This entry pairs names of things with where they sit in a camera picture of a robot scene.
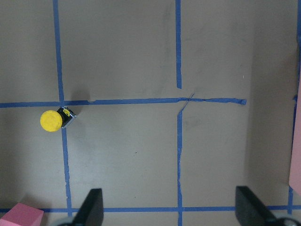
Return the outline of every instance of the yellow label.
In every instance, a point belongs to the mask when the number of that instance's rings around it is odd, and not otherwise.
[[[70,112],[67,109],[64,109],[63,112],[68,115],[68,117],[70,116]]]

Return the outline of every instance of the yellow cap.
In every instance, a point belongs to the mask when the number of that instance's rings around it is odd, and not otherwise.
[[[63,120],[58,112],[49,110],[41,115],[40,123],[44,130],[56,132],[61,128]]]

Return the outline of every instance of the pink foam block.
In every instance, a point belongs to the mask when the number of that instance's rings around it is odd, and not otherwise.
[[[40,226],[44,211],[18,203],[0,219],[0,226]]]
[[[295,192],[301,195],[301,82],[298,91],[289,184]]]

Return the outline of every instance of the pink cube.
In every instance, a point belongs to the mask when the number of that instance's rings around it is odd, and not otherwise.
[[[40,226],[44,211],[18,203],[0,219],[0,226]]]

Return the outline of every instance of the yellow lid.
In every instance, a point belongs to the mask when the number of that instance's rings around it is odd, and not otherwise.
[[[58,112],[49,110],[41,115],[40,123],[44,130],[56,132],[61,128],[63,120]]]

